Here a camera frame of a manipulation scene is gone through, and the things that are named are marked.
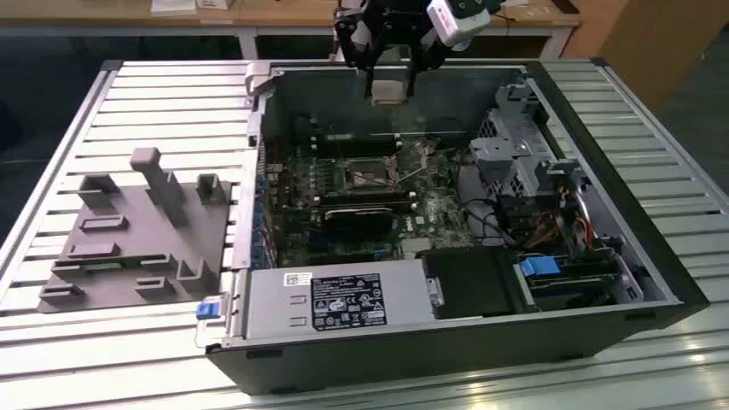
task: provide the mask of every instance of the robotic arm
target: robotic arm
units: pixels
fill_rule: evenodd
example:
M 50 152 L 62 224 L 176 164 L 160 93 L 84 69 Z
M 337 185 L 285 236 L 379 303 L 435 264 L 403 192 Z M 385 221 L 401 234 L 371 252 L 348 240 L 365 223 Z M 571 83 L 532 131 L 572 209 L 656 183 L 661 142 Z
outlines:
M 367 74 L 372 96 L 375 65 L 389 45 L 411 49 L 407 96 L 419 73 L 441 66 L 453 45 L 481 31 L 505 0 L 363 0 L 335 10 L 333 28 L 344 60 Z

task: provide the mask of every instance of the black cable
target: black cable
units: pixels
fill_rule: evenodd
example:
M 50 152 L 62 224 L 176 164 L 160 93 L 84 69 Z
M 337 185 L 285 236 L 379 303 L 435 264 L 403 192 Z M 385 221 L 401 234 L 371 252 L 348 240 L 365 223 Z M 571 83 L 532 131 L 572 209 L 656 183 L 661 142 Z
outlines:
M 488 198 L 473 198 L 473 199 L 469 199 L 467 202 L 464 202 L 461 200 L 461 197 L 460 197 L 460 192 L 459 192 L 459 177 L 460 177 L 460 168 L 463 168 L 463 165 L 464 165 L 464 156 L 468 152 L 468 146 L 461 150 L 460 154 L 459 154 L 459 159 L 457 159 L 457 167 L 456 167 L 456 175 L 453 177 L 455 179 L 455 191 L 456 191 L 456 203 L 459 204 L 459 206 L 464 209 L 464 211 L 467 212 L 468 216 L 471 216 L 475 220 L 477 220 L 479 222 L 481 222 L 483 226 L 484 226 L 484 233 L 485 233 L 485 226 L 488 226 L 493 231 L 496 231 L 496 233 L 501 236 L 501 238 L 504 239 L 504 241 L 507 243 L 509 243 L 509 245 L 519 245 L 519 243 L 516 242 L 516 240 L 512 238 L 512 236 L 507 233 L 507 231 L 504 231 L 504 229 L 501 229 L 501 227 L 499 227 L 497 225 L 493 225 L 488 220 L 487 218 L 489 217 L 489 215 L 487 214 L 485 216 L 479 216 L 475 211 L 467 206 L 468 203 L 471 202 L 485 202 L 485 203 L 492 203 L 492 204 L 496 204 L 495 201 L 492 201 L 491 199 Z

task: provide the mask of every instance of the motherboard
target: motherboard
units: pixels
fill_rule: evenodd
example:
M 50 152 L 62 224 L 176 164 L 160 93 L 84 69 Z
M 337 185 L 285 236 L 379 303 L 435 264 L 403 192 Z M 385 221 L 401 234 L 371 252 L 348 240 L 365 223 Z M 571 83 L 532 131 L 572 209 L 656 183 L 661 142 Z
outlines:
M 279 267 L 415 259 L 427 249 L 472 245 L 456 155 L 423 134 L 325 135 L 281 159 L 272 155 Z

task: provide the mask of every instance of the black plastic cover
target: black plastic cover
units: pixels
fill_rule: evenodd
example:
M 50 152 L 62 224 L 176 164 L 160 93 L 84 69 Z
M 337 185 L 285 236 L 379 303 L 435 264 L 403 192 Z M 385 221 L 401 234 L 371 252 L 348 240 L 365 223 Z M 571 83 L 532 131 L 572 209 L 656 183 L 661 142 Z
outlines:
M 432 249 L 421 254 L 428 278 L 437 278 L 445 303 L 439 319 L 525 312 L 511 252 L 497 246 Z

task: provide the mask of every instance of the warning label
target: warning label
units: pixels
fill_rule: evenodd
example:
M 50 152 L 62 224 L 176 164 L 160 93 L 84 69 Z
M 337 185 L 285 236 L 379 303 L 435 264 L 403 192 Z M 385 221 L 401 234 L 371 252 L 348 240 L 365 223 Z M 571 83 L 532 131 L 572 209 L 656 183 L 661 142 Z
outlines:
M 311 311 L 317 331 L 387 325 L 380 274 L 313 278 Z

